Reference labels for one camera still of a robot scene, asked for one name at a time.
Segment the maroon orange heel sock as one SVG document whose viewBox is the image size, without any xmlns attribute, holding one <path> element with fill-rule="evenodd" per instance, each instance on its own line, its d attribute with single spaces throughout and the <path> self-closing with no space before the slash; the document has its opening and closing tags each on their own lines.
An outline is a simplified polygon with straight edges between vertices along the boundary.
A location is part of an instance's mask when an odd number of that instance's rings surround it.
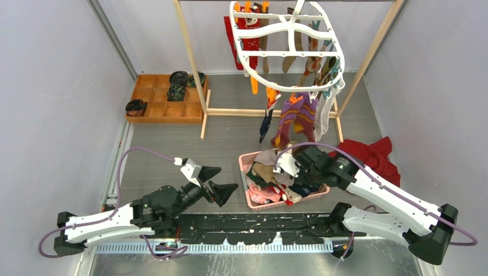
<svg viewBox="0 0 488 276">
<path fill-rule="evenodd" d="M 303 96 L 291 96 L 289 100 L 284 102 L 281 109 L 277 133 L 275 137 L 271 139 L 271 145 L 273 147 L 284 147 L 289 143 L 289 129 L 295 121 L 303 102 Z"/>
</svg>

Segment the navy sock red cuff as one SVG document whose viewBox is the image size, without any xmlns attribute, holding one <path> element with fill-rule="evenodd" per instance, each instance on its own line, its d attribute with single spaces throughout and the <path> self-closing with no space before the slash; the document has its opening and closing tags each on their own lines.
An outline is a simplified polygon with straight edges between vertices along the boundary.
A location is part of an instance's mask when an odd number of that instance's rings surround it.
<svg viewBox="0 0 488 276">
<path fill-rule="evenodd" d="M 269 128 L 270 128 L 270 123 L 272 120 L 273 116 L 273 111 L 276 106 L 277 100 L 281 97 L 281 94 L 279 91 L 267 87 L 266 88 L 266 99 L 267 99 L 267 106 L 265 109 L 265 116 L 262 120 L 261 126 L 260 126 L 260 138 L 259 138 L 259 143 L 262 143 Z"/>
</svg>

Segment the white plastic clip hanger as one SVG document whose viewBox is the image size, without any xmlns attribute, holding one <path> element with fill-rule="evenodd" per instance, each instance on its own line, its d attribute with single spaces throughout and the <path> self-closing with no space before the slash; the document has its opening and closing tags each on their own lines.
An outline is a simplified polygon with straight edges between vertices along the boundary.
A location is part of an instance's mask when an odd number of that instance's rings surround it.
<svg viewBox="0 0 488 276">
<path fill-rule="evenodd" d="M 304 5 L 303 5 L 301 12 L 300 12 L 301 15 L 317 16 L 319 14 L 317 9 L 310 5 L 310 2 L 304 1 Z M 237 57 L 237 47 L 236 47 L 234 40 L 233 40 L 233 33 L 232 33 L 231 25 L 232 24 L 237 25 L 237 28 L 239 30 L 252 30 L 252 29 L 262 28 L 262 27 L 270 25 L 270 24 L 278 23 L 279 20 L 276 18 L 273 18 L 273 19 L 268 19 L 268 18 L 257 19 L 257 18 L 242 18 L 242 17 L 231 19 L 229 10 L 233 9 L 234 11 L 240 12 L 240 13 L 265 14 L 265 13 L 270 13 L 270 12 L 265 10 L 268 6 L 269 6 L 268 3 L 266 3 L 266 2 L 263 2 L 260 6 L 254 5 L 252 2 L 248 2 L 245 5 L 241 6 L 241 5 L 239 5 L 239 3 L 237 1 L 232 1 L 229 4 L 229 8 L 228 8 L 228 21 L 229 21 L 229 23 L 228 23 L 227 31 L 230 34 L 230 45 L 233 47 L 232 54 L 234 55 L 235 62 L 240 66 L 240 70 L 242 70 L 243 72 L 244 72 L 243 60 Z M 284 13 L 278 13 L 278 14 L 292 14 L 292 13 L 284 12 Z M 281 33 L 283 33 L 287 36 L 286 45 L 285 45 L 284 50 L 268 50 L 268 49 L 263 49 L 259 46 L 260 39 L 267 38 L 270 35 L 281 34 Z M 241 39 L 240 46 L 241 46 L 242 50 L 244 50 L 246 52 L 251 52 L 251 51 L 273 51 L 273 52 L 274 51 L 289 51 L 288 32 L 287 31 L 276 32 L 276 33 L 272 33 L 270 35 L 265 35 L 265 36 L 262 36 L 259 38 L 254 38 L 254 39 Z M 321 48 L 323 46 L 324 41 L 325 40 L 318 40 L 318 50 L 315 52 L 326 52 L 326 51 L 321 51 Z M 309 51 L 308 50 L 308 35 L 300 32 L 300 31 L 297 31 L 294 33 L 294 42 L 295 42 L 295 47 L 296 47 L 297 51 Z M 327 52 L 327 53 L 329 53 L 328 56 L 335 56 L 334 55 L 335 51 Z M 282 59 L 303 58 L 303 59 L 305 59 L 305 61 L 307 61 L 307 57 L 308 56 L 305 56 L 305 57 L 302 57 L 302 56 L 287 56 L 287 57 L 282 57 L 282 56 L 269 56 L 269 57 L 249 56 L 248 61 L 249 61 L 249 66 L 251 67 L 251 69 L 254 72 L 258 73 L 261 77 L 266 79 L 262 74 L 257 72 L 257 63 L 256 62 L 259 58 L 282 58 Z M 335 78 L 337 78 L 339 81 L 339 79 L 343 76 L 344 68 L 345 68 L 345 58 L 344 57 L 343 58 L 337 57 L 337 58 L 338 58 L 338 61 L 337 61 L 336 65 L 333 69 L 333 73 L 331 74 L 331 79 L 329 82 L 327 82 L 327 84 L 329 84 L 331 82 L 331 80 L 333 80 Z M 256 85 L 258 83 L 254 80 L 254 78 L 250 78 L 250 79 L 251 79 L 251 82 L 253 85 Z M 312 86 L 318 86 L 315 84 L 315 80 L 309 86 L 294 85 L 294 86 L 285 86 L 285 87 L 307 87 L 307 88 L 309 88 Z M 313 97 L 315 93 L 318 93 L 321 91 L 304 91 L 304 92 L 293 92 L 293 93 L 309 93 L 310 96 Z"/>
</svg>

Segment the maroon purple orange striped sock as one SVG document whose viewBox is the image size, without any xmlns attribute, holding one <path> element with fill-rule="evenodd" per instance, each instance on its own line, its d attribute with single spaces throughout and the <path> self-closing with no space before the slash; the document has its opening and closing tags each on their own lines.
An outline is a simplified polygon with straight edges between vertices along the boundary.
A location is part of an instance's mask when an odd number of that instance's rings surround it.
<svg viewBox="0 0 488 276">
<path fill-rule="evenodd" d="M 313 142 L 315 141 L 314 122 L 318 100 L 310 99 L 308 93 L 299 93 L 298 96 L 303 97 L 303 102 L 293 122 L 293 130 L 295 133 L 304 134 L 308 141 Z"/>
</svg>

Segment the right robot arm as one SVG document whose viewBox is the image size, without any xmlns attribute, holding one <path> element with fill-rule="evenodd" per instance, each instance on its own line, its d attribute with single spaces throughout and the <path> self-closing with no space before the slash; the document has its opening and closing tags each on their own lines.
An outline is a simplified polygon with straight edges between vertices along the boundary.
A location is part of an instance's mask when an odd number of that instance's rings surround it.
<svg viewBox="0 0 488 276">
<path fill-rule="evenodd" d="M 383 237 L 405 246 L 417 258 L 440 265 L 454 234 L 459 211 L 450 204 L 423 201 L 380 177 L 360 161 L 342 154 L 330 157 L 314 145 L 292 153 L 299 184 L 326 184 L 365 198 L 384 214 L 339 202 L 328 216 L 331 233 L 352 232 Z"/>
</svg>

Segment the pink plastic basket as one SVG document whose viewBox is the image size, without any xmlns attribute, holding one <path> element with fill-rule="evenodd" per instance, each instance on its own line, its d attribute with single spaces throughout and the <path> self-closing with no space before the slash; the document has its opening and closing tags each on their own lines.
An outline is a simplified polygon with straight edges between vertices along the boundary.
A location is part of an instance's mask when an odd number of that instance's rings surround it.
<svg viewBox="0 0 488 276">
<path fill-rule="evenodd" d="M 282 205 L 292 206 L 300 201 L 321 197 L 330 191 L 327 185 L 319 188 L 293 184 L 265 184 L 263 179 L 252 174 L 252 166 L 258 152 L 241 155 L 239 166 L 248 207 L 252 210 L 263 210 Z"/>
</svg>

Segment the tan ribbed sock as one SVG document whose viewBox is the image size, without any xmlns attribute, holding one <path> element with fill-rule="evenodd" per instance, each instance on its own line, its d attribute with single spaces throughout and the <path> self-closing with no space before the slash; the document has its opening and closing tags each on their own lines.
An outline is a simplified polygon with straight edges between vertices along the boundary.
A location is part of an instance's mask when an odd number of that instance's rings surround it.
<svg viewBox="0 0 488 276">
<path fill-rule="evenodd" d="M 266 183 L 277 183 L 275 179 L 276 173 L 273 171 L 273 166 L 255 162 L 251 170 L 254 175 L 262 178 Z"/>
</svg>

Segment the grey beige sock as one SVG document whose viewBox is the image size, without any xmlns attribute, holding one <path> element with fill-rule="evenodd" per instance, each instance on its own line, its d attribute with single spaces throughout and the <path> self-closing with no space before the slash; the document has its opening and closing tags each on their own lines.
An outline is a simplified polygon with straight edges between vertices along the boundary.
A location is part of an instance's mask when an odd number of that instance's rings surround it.
<svg viewBox="0 0 488 276">
<path fill-rule="evenodd" d="M 274 162 L 276 160 L 276 157 L 277 157 L 277 153 L 274 150 L 266 149 L 264 151 L 259 152 L 256 155 L 254 162 L 262 163 L 262 164 L 265 164 L 268 166 L 273 166 Z M 275 177 L 276 182 L 277 182 L 276 184 L 283 184 L 286 186 L 291 186 L 294 184 L 294 179 L 290 175 L 288 175 L 286 172 L 283 174 L 276 174 L 274 177 Z"/>
</svg>

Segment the white hanging sock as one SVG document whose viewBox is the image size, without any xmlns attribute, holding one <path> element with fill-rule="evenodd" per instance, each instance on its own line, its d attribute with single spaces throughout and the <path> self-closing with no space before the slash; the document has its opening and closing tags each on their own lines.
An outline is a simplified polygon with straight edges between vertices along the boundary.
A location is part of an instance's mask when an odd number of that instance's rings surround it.
<svg viewBox="0 0 488 276">
<path fill-rule="evenodd" d="M 313 134 L 316 142 L 321 141 L 322 136 L 329 130 L 329 112 L 332 109 L 337 94 L 339 94 L 344 87 L 345 81 L 343 77 L 341 77 L 336 84 L 322 93 L 315 112 Z"/>
</svg>

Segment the wooden clothes rack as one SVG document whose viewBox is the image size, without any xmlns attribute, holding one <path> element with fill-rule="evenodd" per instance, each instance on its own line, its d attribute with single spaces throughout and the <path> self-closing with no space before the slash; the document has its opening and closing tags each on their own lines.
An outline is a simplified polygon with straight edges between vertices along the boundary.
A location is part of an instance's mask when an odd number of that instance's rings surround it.
<svg viewBox="0 0 488 276">
<path fill-rule="evenodd" d="M 209 95 L 204 95 L 203 93 L 203 88 L 201 86 L 201 81 L 198 75 L 198 70 L 196 67 L 196 62 L 195 58 L 193 55 L 193 49 L 192 49 L 192 43 L 188 34 L 188 28 L 186 26 L 185 22 L 185 17 L 184 13 L 181 8 L 181 4 L 179 1 L 174 1 L 174 8 L 176 11 L 176 15 L 178 17 L 178 21 L 180 24 L 181 28 L 181 33 L 184 38 L 184 43 L 186 46 L 186 52 L 187 56 L 190 62 L 190 67 L 192 69 L 193 76 L 196 81 L 196 86 L 197 86 L 197 91 L 199 93 L 201 105 L 203 108 L 204 112 L 204 117 L 203 117 L 203 127 L 201 129 L 201 135 L 200 138 L 204 139 L 205 138 L 205 131 L 206 131 L 206 123 L 207 123 L 207 117 L 208 116 L 225 116 L 225 117 L 259 117 L 259 116 L 264 116 L 265 115 L 265 110 L 259 110 L 259 109 L 213 109 L 209 108 Z M 371 45 L 369 46 L 369 49 L 367 53 L 365 54 L 365 58 L 359 67 L 359 69 L 356 71 L 356 74 L 353 78 L 352 83 L 349 86 L 346 98 L 344 100 L 344 103 L 342 106 L 338 106 L 338 103 L 336 101 L 333 102 L 334 110 L 329 113 L 329 116 L 331 119 L 335 120 L 335 125 L 337 129 L 337 137 L 339 141 L 344 140 L 343 136 L 343 131 L 342 131 L 342 125 L 340 121 L 340 117 L 342 116 L 348 102 L 350 101 L 353 93 L 356 91 L 357 85 L 359 84 L 359 81 L 364 77 L 367 69 L 369 68 L 370 64 L 373 61 L 373 58 L 375 57 L 377 51 L 379 50 L 382 42 L 387 36 L 387 33 L 390 31 L 392 28 L 394 21 L 397 19 L 399 16 L 402 8 L 406 4 L 406 1 L 392 1 L 391 6 L 383 18 L 383 21 L 378 29 L 378 31 L 375 34 L 375 37 L 373 38 L 373 41 L 371 42 Z M 276 18 L 279 20 L 278 23 L 275 24 L 270 24 L 267 26 L 264 26 L 262 28 L 258 29 L 252 29 L 252 30 L 239 30 L 237 28 L 237 25 L 232 24 L 231 29 L 233 33 L 233 40 L 234 43 L 237 47 L 237 57 L 243 60 L 243 68 L 244 68 L 244 75 L 249 78 L 254 78 L 254 80 L 266 87 L 271 87 L 273 89 L 277 89 L 280 92 L 287 92 L 287 93 L 293 93 L 293 92 L 304 92 L 304 91 L 321 91 L 324 90 L 328 87 L 331 87 L 334 85 L 338 79 L 335 78 L 331 80 L 329 84 L 323 85 L 323 86 L 312 86 L 312 87 L 285 87 L 285 86 L 280 86 L 277 84 L 273 84 L 269 82 L 268 80 L 264 79 L 261 77 L 258 73 L 254 72 L 251 67 L 249 66 L 249 56 L 262 56 L 262 57 L 269 57 L 269 56 L 282 56 L 282 57 L 287 57 L 287 56 L 317 56 L 317 57 L 325 57 L 328 56 L 329 53 L 327 52 L 310 52 L 310 51 L 297 51 L 295 47 L 295 42 L 294 42 L 294 33 L 297 31 L 300 31 L 312 38 L 318 39 L 318 40 L 333 40 L 334 46 L 336 48 L 336 51 L 334 52 L 334 55 L 336 55 L 339 58 L 344 57 L 344 53 L 339 45 L 339 42 L 337 41 L 337 36 L 333 30 L 333 27 L 331 26 L 330 20 L 324 11 L 324 9 L 320 6 L 319 2 L 317 1 L 311 1 L 310 5 L 315 7 L 319 14 L 317 16 L 309 16 L 309 15 L 301 15 L 301 9 L 304 5 L 304 1 L 297 1 L 296 6 L 294 8 L 294 11 L 292 14 L 272 14 L 272 13 L 265 13 L 265 14 L 255 14 L 255 13 L 240 13 L 238 11 L 234 11 L 233 9 L 229 10 L 230 13 L 230 18 L 257 18 L 257 19 L 263 19 L 263 18 L 268 18 L 268 19 L 273 19 Z M 311 27 L 308 26 L 309 23 L 312 23 L 312 21 L 320 21 L 320 27 L 319 30 L 313 30 Z M 276 32 L 281 32 L 281 31 L 287 31 L 288 32 L 288 44 L 289 44 L 289 51 L 251 51 L 251 52 L 246 52 L 242 50 L 240 46 L 241 39 L 254 39 L 254 38 L 259 38 L 265 35 L 271 35 L 272 33 Z"/>
</svg>

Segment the red cloth on table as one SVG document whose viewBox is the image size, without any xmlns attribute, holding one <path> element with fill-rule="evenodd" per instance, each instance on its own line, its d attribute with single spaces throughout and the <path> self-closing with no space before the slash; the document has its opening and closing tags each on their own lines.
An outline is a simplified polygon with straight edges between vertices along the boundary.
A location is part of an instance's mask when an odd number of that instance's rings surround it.
<svg viewBox="0 0 488 276">
<path fill-rule="evenodd" d="M 369 145 L 345 139 L 339 143 L 338 148 L 362 161 L 385 180 L 400 187 L 401 175 L 397 166 L 391 163 L 388 158 L 389 154 L 392 153 L 392 142 L 388 136 Z"/>
</svg>

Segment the rolled dark sock centre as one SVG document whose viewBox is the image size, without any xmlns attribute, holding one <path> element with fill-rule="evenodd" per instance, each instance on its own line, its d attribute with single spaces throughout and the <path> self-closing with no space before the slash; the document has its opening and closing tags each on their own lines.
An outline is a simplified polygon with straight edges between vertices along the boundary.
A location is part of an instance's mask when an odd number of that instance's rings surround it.
<svg viewBox="0 0 488 276">
<path fill-rule="evenodd" d="M 185 99 L 186 87 L 179 84 L 171 84 L 167 91 L 167 100 L 182 102 Z"/>
</svg>

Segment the rolled dark sock left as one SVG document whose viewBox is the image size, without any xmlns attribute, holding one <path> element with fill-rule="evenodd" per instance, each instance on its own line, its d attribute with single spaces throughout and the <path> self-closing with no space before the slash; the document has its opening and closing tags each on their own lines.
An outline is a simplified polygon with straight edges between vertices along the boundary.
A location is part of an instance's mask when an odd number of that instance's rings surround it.
<svg viewBox="0 0 488 276">
<path fill-rule="evenodd" d="M 147 109 L 147 102 L 142 99 L 133 99 L 125 106 L 125 115 L 130 117 L 144 116 Z"/>
</svg>

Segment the orange wooden compartment tray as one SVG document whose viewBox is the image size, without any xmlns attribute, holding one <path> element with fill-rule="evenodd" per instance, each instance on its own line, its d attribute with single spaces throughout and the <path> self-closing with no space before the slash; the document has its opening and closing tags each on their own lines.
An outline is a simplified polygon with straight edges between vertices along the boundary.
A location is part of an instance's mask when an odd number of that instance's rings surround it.
<svg viewBox="0 0 488 276">
<path fill-rule="evenodd" d="M 141 74 L 132 93 L 132 100 L 147 104 L 139 116 L 126 115 L 133 124 L 201 124 L 204 112 L 195 87 L 187 87 L 182 101 L 167 99 L 170 89 L 169 74 Z"/>
</svg>

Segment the green striped hanging sock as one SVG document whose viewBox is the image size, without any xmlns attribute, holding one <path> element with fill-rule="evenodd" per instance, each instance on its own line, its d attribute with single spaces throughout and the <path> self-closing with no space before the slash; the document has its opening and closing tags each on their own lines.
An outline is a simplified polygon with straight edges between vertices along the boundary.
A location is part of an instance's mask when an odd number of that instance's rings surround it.
<svg viewBox="0 0 488 276">
<path fill-rule="evenodd" d="M 333 52 L 336 48 L 334 46 L 333 40 L 325 40 L 321 51 Z M 325 85 L 331 79 L 331 74 L 336 66 L 338 58 L 336 56 L 327 56 L 319 58 L 319 72 L 315 77 L 315 84 L 318 86 Z"/>
</svg>

